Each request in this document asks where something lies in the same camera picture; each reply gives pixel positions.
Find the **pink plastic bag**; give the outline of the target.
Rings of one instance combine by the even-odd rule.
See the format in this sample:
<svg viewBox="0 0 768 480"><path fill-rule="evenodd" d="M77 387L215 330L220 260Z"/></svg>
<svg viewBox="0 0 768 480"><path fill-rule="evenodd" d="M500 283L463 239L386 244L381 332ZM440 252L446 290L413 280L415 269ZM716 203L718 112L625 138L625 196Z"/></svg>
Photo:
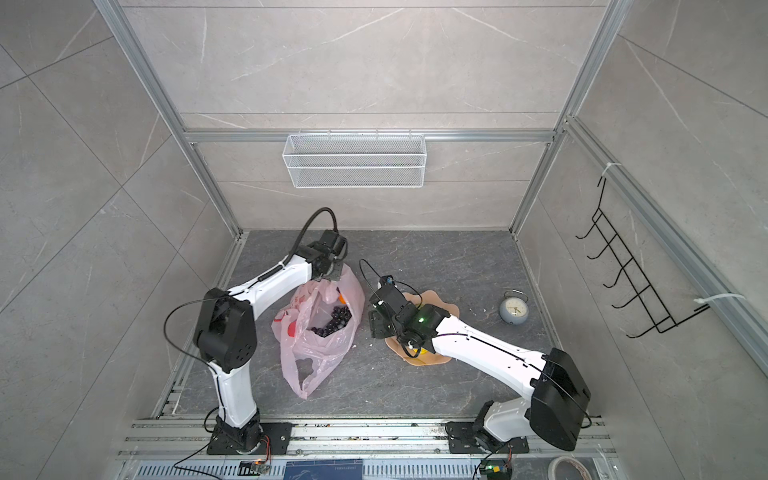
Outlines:
<svg viewBox="0 0 768 480"><path fill-rule="evenodd" d="M339 291L347 304L339 301ZM331 319L337 306L348 306L352 318L348 325L323 338L311 327L322 327ZM345 265L338 281L309 281L295 290L290 302L272 322L273 333L280 344L280 360L284 379L301 399L307 399L342 362L352 348L365 309L363 288ZM296 321L296 336L287 335L288 325Z"/></svg>

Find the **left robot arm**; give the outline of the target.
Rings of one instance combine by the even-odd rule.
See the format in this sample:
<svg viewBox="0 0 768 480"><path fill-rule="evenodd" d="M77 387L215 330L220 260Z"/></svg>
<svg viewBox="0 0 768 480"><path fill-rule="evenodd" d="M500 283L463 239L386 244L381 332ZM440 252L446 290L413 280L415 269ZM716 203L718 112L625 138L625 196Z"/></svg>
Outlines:
<svg viewBox="0 0 768 480"><path fill-rule="evenodd" d="M326 230L318 240L295 246L285 259L254 279L205 294L193 342L215 386L214 432L236 451L256 450L263 437L250 379L250 361L257 348L256 319L290 291L339 272L346 252L346 238Z"/></svg>

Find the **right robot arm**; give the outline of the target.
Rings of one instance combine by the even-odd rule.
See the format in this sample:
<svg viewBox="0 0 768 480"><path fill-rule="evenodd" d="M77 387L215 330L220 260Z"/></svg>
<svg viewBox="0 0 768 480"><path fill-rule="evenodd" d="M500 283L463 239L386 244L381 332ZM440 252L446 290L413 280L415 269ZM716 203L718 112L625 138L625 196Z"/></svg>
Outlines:
<svg viewBox="0 0 768 480"><path fill-rule="evenodd" d="M410 300L390 276L378 280L370 298L369 325L376 339L392 340L407 360L459 360L516 392L509 401L488 401L464 431L487 453L536 435L562 450L576 448L590 427L591 393L569 354L527 350L479 331L446 308Z"/></svg>

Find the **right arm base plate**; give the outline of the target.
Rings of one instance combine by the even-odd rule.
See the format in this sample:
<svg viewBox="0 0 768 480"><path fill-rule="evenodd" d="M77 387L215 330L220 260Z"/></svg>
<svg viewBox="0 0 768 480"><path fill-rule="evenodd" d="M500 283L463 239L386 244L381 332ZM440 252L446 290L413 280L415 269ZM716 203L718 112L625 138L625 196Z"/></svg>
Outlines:
<svg viewBox="0 0 768 480"><path fill-rule="evenodd" d="M525 437L515 437L504 443L486 433L473 422L450 421L445 424L451 454L474 453L513 453L527 454L530 452Z"/></svg>

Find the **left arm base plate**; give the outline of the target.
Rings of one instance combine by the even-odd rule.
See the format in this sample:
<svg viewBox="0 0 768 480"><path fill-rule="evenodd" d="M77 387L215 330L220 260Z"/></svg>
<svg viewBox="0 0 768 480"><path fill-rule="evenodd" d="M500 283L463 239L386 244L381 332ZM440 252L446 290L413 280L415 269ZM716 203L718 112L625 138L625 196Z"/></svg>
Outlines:
<svg viewBox="0 0 768 480"><path fill-rule="evenodd" d="M288 422L246 425L234 428L216 425L208 444L208 455L285 455L293 424Z"/></svg>

